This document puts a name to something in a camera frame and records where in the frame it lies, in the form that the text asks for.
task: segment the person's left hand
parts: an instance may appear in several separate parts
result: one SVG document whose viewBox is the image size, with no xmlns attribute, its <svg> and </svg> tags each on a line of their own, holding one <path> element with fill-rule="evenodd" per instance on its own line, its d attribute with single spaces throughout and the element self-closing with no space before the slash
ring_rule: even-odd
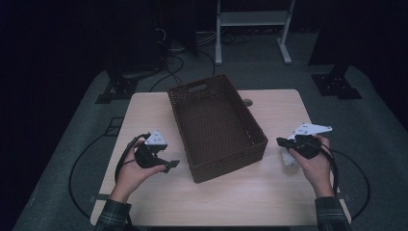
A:
<svg viewBox="0 0 408 231">
<path fill-rule="evenodd" d="M 126 156 L 123 163 L 129 163 L 122 166 L 117 176 L 116 185 L 110 196 L 111 200 L 126 203 L 130 194 L 132 194 L 144 180 L 166 169 L 165 166 L 142 168 L 138 165 L 135 161 L 135 148 L 142 143 L 144 143 L 144 141 L 137 141 Z"/>
</svg>

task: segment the basket handle hole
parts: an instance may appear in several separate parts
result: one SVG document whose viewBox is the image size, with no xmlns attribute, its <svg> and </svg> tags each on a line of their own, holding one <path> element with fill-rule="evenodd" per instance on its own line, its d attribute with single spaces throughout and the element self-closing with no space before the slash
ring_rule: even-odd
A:
<svg viewBox="0 0 408 231">
<path fill-rule="evenodd" d="M 207 88 L 207 84 L 195 86 L 189 89 L 189 93 L 194 93 L 194 92 L 198 92 L 201 90 L 205 90 L 206 88 Z"/>
</svg>

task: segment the wooden table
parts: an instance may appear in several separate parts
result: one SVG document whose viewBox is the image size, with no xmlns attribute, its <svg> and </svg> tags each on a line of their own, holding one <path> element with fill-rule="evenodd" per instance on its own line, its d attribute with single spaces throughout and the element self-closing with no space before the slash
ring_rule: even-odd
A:
<svg viewBox="0 0 408 231">
<path fill-rule="evenodd" d="M 168 147 L 165 160 L 180 160 L 168 174 L 147 179 L 130 197 L 137 226 L 293 226 L 315 225 L 315 194 L 300 168 L 286 168 L 277 137 L 286 138 L 301 122 L 311 122 L 296 90 L 239 90 L 268 137 L 264 159 L 248 167 L 195 184 L 165 92 L 133 95 L 100 194 L 114 188 L 117 161 L 135 136 L 159 129 Z M 97 200 L 95 224 L 105 204 Z"/>
</svg>

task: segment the black controller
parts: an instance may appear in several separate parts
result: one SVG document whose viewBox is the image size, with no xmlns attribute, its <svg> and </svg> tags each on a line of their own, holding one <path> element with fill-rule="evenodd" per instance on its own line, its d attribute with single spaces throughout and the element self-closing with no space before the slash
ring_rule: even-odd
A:
<svg viewBox="0 0 408 231">
<path fill-rule="evenodd" d="M 165 150 L 167 145 L 146 145 L 142 144 L 135 152 L 135 160 L 142 168 L 150 168 L 154 166 L 164 165 L 166 169 L 164 173 L 168 173 L 172 167 L 177 167 L 180 161 L 165 161 L 157 156 L 157 153 L 161 150 Z"/>
<path fill-rule="evenodd" d="M 293 148 L 304 158 L 310 160 L 316 157 L 320 152 L 321 142 L 319 139 L 314 138 L 313 136 L 301 136 L 296 135 L 294 140 L 288 140 L 284 138 L 277 138 L 279 146 L 286 148 Z"/>
</svg>

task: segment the hand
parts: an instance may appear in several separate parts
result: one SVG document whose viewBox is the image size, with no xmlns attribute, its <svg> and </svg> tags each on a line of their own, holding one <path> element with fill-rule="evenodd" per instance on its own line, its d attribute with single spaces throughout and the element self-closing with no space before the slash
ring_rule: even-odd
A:
<svg viewBox="0 0 408 231">
<path fill-rule="evenodd" d="M 143 142 L 144 141 L 137 141 L 126 156 L 123 163 L 129 163 L 122 166 L 117 176 L 116 185 L 111 193 L 111 200 L 126 203 L 130 194 L 132 194 L 144 180 L 166 169 L 165 166 L 142 168 L 138 165 L 135 161 L 135 148 L 140 146 Z"/>
<path fill-rule="evenodd" d="M 329 147 L 330 141 L 328 138 L 322 136 L 315 136 L 315 138 L 318 138 L 322 144 Z M 321 147 L 331 155 L 324 145 Z M 323 154 L 319 153 L 315 158 L 308 160 L 292 148 L 289 149 L 289 153 L 292 154 L 303 168 L 303 173 L 315 190 L 316 197 L 334 196 L 330 183 L 330 163 Z"/>
</svg>

